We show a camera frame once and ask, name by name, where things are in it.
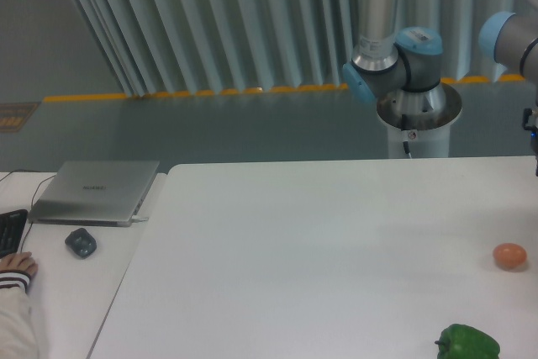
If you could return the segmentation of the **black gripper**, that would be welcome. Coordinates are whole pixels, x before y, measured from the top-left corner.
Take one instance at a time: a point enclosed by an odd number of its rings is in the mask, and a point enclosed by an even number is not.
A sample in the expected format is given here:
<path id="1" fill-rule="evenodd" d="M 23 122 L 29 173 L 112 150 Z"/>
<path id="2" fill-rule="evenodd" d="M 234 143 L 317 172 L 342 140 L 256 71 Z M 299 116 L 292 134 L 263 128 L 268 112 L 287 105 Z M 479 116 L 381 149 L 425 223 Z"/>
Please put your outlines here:
<path id="1" fill-rule="evenodd" d="M 522 117 L 522 128 L 530 133 L 530 148 L 532 149 L 535 160 L 538 161 L 538 142 L 537 142 L 537 108 L 525 108 Z"/>

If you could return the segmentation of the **white sleeved forearm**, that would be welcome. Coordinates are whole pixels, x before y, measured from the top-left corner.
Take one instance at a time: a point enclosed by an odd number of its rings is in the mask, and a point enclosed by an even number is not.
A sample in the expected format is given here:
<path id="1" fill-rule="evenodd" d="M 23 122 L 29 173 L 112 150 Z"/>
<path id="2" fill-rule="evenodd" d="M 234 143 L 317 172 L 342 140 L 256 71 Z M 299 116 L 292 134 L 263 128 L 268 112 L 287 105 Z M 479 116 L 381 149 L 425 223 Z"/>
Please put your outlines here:
<path id="1" fill-rule="evenodd" d="M 1 358 L 38 358 L 39 347 L 27 295 L 30 276 L 1 271 Z"/>

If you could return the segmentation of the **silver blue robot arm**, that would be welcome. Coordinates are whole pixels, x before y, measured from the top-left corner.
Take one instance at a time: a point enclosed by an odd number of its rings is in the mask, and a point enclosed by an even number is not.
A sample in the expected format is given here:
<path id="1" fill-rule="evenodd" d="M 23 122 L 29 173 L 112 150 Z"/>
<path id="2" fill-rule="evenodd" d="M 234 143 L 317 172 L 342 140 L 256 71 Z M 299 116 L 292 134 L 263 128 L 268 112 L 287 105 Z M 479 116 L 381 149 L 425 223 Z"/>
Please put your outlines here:
<path id="1" fill-rule="evenodd" d="M 537 7 L 537 0 L 527 0 Z M 388 133 L 388 157 L 445 158 L 451 126 L 462 112 L 459 93 L 440 79 L 443 43 L 425 27 L 396 33 L 397 0 L 360 0 L 359 42 L 342 66 L 357 98 L 376 102 Z M 498 12 L 480 29 L 483 54 L 535 85 L 535 106 L 521 126 L 529 133 L 537 176 L 537 18 Z"/>

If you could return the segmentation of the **person's hand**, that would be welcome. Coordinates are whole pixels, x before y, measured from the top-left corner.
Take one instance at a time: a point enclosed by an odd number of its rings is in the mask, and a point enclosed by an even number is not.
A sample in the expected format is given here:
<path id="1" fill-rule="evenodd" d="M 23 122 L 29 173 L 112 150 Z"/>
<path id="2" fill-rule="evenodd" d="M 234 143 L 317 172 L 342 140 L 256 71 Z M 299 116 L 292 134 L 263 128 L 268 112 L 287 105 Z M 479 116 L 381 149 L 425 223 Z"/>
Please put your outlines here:
<path id="1" fill-rule="evenodd" d="M 39 265 L 31 252 L 13 253 L 1 259 L 1 272 L 24 272 L 30 278 L 34 277 L 39 270 Z"/>

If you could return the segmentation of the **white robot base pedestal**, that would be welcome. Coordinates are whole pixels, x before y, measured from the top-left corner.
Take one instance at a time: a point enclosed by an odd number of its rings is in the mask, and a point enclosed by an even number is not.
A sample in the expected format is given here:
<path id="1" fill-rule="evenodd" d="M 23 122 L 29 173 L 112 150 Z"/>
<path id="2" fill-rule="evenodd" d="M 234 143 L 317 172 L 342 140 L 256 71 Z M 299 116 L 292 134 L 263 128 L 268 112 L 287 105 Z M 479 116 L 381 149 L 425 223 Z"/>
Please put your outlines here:
<path id="1" fill-rule="evenodd" d="M 391 159 L 447 158 L 450 150 L 451 126 L 429 130 L 400 128 L 385 124 L 388 135 L 388 157 Z"/>

